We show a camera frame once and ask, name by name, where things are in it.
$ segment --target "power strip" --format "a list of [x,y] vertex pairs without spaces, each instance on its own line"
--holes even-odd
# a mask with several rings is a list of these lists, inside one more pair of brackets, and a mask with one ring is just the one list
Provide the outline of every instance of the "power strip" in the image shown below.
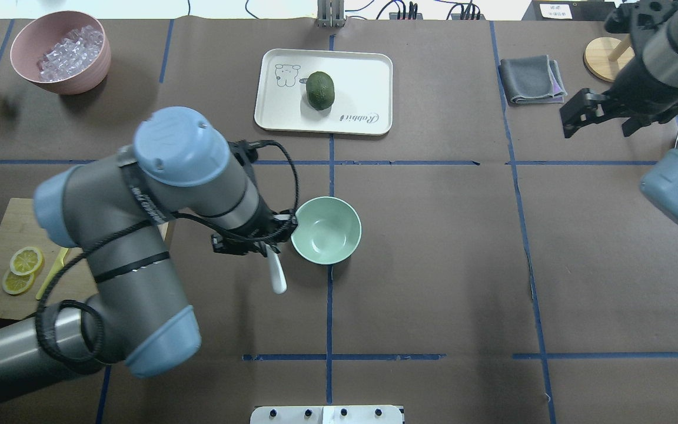
[[257,407],[250,424],[404,424],[404,408],[394,405]]

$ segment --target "black cable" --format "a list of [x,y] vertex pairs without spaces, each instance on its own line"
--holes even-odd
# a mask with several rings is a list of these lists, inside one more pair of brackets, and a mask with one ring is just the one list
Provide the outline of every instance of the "black cable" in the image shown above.
[[446,15],[446,19],[449,19],[449,18],[451,17],[451,12],[453,12],[454,9],[457,8],[457,6],[460,6],[460,8],[462,8],[462,13],[460,14],[460,17],[461,17],[461,16],[464,16],[464,14],[465,14],[465,5],[463,5],[462,3],[456,3],[454,6],[452,6],[452,7],[449,9],[449,13]]
[[252,12],[250,10],[248,10],[248,8],[247,8],[248,3],[250,3],[250,0],[245,0],[245,12],[247,12],[250,16],[254,17],[255,19],[260,19],[259,17],[252,14]]
[[471,10],[473,10],[473,0],[470,0],[470,2],[467,4],[467,8],[465,8],[465,13],[461,16],[463,21],[471,21],[470,19]]
[[257,243],[259,241],[272,241],[273,239],[277,238],[280,236],[280,234],[284,233],[288,228],[290,228],[290,223],[294,218],[294,214],[297,211],[297,207],[300,203],[300,180],[297,175],[297,169],[294,167],[294,161],[290,156],[290,153],[286,151],[286,149],[283,147],[278,142],[275,142],[274,140],[260,140],[255,142],[256,145],[260,145],[260,147],[266,147],[266,145],[272,145],[273,147],[278,147],[279,150],[282,151],[284,157],[287,159],[287,162],[290,164],[291,171],[293,172],[294,176],[294,207],[293,211],[290,214],[290,219],[285,220],[282,225],[280,225],[279,228],[275,229],[273,233],[271,234],[266,234],[266,236],[262,237],[247,237],[247,236],[240,236],[239,234],[234,234],[231,231],[228,231],[225,228],[221,228],[220,226],[211,223],[207,220],[202,219],[201,217],[193,214],[184,214],[180,212],[172,212],[172,216],[175,218],[184,218],[186,220],[191,220],[195,221],[196,223],[202,224],[207,226],[208,228],[216,231],[216,233],[221,234],[222,236],[228,238],[228,239],[234,239],[237,241],[247,241],[247,242],[252,242],[252,243]]
[[[277,147],[279,148],[279,150],[282,151],[284,157],[290,164],[290,168],[294,176],[294,206],[293,210],[291,210],[290,212],[290,219],[285,220],[282,223],[282,225],[280,225],[279,228],[275,229],[274,232],[271,234],[266,234],[266,236],[263,237],[245,237],[239,236],[239,234],[230,233],[226,229],[216,226],[215,224],[212,224],[207,220],[202,219],[201,217],[197,217],[196,215],[173,212],[172,216],[175,218],[185,218],[193,220],[197,223],[201,223],[202,225],[205,225],[217,231],[222,236],[226,236],[231,239],[237,239],[240,241],[250,241],[250,242],[272,241],[273,239],[280,236],[280,234],[284,233],[286,229],[291,226],[291,221],[294,220],[294,215],[300,203],[300,181],[298,178],[297,169],[294,166],[294,161],[291,158],[290,153],[286,151],[286,148],[284,148],[283,145],[276,142],[275,140],[259,140],[258,142],[255,142],[251,145],[255,145],[256,148],[266,147],[266,145],[272,145],[273,147]],[[78,302],[77,300],[63,300],[59,304],[59,311],[64,308],[76,308],[86,312],[87,314],[90,314],[95,320],[94,324],[96,326],[96,340],[92,341],[91,351],[89,351],[87,355],[81,357],[68,357],[62,353],[61,349],[59,349],[59,344],[57,344],[56,341],[54,341],[53,344],[50,344],[49,340],[46,339],[47,336],[49,336],[52,340],[56,338],[54,336],[54,333],[56,333],[56,328],[54,327],[48,329],[45,328],[44,312],[46,311],[46,302],[48,301],[49,295],[51,295],[51,291],[54,289],[54,287],[57,286],[59,280],[62,279],[62,276],[64,276],[64,274],[67,273],[68,270],[73,268],[73,266],[77,265],[81,260],[88,257],[96,250],[99,250],[101,247],[104,247],[106,244],[109,244],[112,241],[115,241],[116,239],[120,239],[124,236],[127,236],[127,234],[132,234],[135,231],[138,231],[141,228],[146,228],[147,226],[150,225],[151,225],[150,221],[142,221],[120,231],[116,231],[116,233],[110,234],[110,236],[107,236],[106,238],[99,240],[91,247],[83,249],[82,253],[80,253],[79,255],[77,255],[77,257],[70,260],[67,263],[67,265],[62,266],[62,269],[60,269],[59,271],[56,272],[56,274],[54,274],[51,281],[49,281],[48,285],[46,286],[43,296],[41,296],[41,299],[38,301],[38,307],[35,309],[35,338],[36,341],[38,342],[38,346],[40,346],[41,349],[43,349],[44,352],[46,352],[46,354],[48,354],[50,357],[53,357],[53,359],[59,360],[59,362],[62,362],[64,364],[82,364],[85,362],[89,362],[89,360],[95,359],[95,357],[101,352],[105,338],[104,324],[102,317],[96,311],[96,309],[92,308],[86,303]]]
[[388,8],[392,3],[396,5],[396,18],[399,19],[399,14],[401,10],[399,9],[399,3],[404,7],[404,13],[407,13],[407,6],[404,5],[403,0],[391,0],[391,2],[388,2],[384,5],[384,7],[381,8],[381,10],[378,12],[376,15],[376,21],[381,17],[381,14],[384,13],[384,10]]
[[361,11],[361,10],[365,9],[366,7],[372,5],[375,1],[376,1],[376,0],[371,0],[370,3],[366,4],[365,6],[361,7],[360,9],[353,9],[353,10],[350,10],[350,11],[347,11],[347,10],[346,10],[345,12],[358,12],[358,11]]
[[59,271],[56,272],[56,274],[54,274],[54,277],[52,277],[51,281],[49,281],[49,284],[46,286],[43,296],[41,296],[41,299],[38,301],[38,307],[35,309],[35,340],[38,341],[38,346],[40,346],[41,349],[43,349],[44,352],[46,352],[46,354],[48,354],[50,357],[53,357],[53,359],[59,360],[59,362],[62,362],[64,364],[81,364],[84,362],[89,362],[89,360],[94,359],[97,356],[97,354],[101,352],[104,341],[103,320],[101,319],[101,316],[96,311],[96,309],[91,308],[91,306],[85,303],[78,302],[77,300],[62,301],[62,303],[59,304],[59,310],[67,307],[81,309],[82,311],[90,314],[94,318],[94,320],[96,320],[95,322],[96,340],[94,340],[94,342],[92,343],[91,351],[88,353],[88,355],[85,356],[68,357],[62,353],[56,341],[54,341],[54,344],[49,344],[49,341],[46,340],[46,336],[48,335],[54,338],[54,333],[56,332],[56,329],[54,327],[48,329],[45,328],[44,312],[46,311],[46,302],[48,301],[49,295],[51,295],[51,290],[53,290],[54,287],[57,286],[57,283],[59,282],[61,277],[64,276],[64,274],[67,273],[67,271],[70,270],[70,268],[73,268],[73,266],[75,266],[78,262],[88,257],[89,255],[91,255],[91,253],[95,252],[96,250],[99,250],[101,247],[104,247],[106,244],[109,244],[112,241],[115,241],[116,239],[120,239],[121,237],[127,236],[127,234],[134,233],[135,231],[138,231],[141,228],[146,228],[147,226],[150,225],[151,225],[150,221],[142,221],[133,226],[129,226],[123,230],[117,231],[116,233],[110,234],[110,236],[106,237],[105,239],[99,240],[91,247],[83,249],[82,253],[80,253],[79,255],[77,255],[77,257],[70,260],[67,263],[67,265],[62,266],[62,269],[60,269]]
[[471,21],[479,21],[480,19],[480,7],[476,5],[475,3],[470,2],[473,5],[473,14],[470,15],[470,20]]

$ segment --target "lemon slice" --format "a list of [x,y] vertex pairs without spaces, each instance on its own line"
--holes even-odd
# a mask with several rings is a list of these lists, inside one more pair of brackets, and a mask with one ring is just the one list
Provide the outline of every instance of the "lemon slice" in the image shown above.
[[33,281],[35,281],[34,273],[27,274],[27,276],[17,276],[17,274],[7,271],[2,280],[2,289],[13,296],[22,294],[32,287]]
[[16,276],[27,276],[41,268],[44,263],[44,254],[37,247],[23,247],[12,255],[10,271]]

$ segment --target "folded towel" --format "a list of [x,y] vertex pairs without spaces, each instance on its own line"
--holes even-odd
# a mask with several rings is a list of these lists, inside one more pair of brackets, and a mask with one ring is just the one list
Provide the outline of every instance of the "folded towel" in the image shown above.
[[498,70],[506,98],[513,104],[562,104],[567,95],[559,64],[546,54],[501,59]]

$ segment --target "avocado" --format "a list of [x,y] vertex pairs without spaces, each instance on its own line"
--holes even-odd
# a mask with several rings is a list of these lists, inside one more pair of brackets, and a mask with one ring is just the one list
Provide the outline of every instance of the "avocado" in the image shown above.
[[307,102],[315,110],[324,110],[334,104],[334,81],[325,72],[313,72],[305,83]]

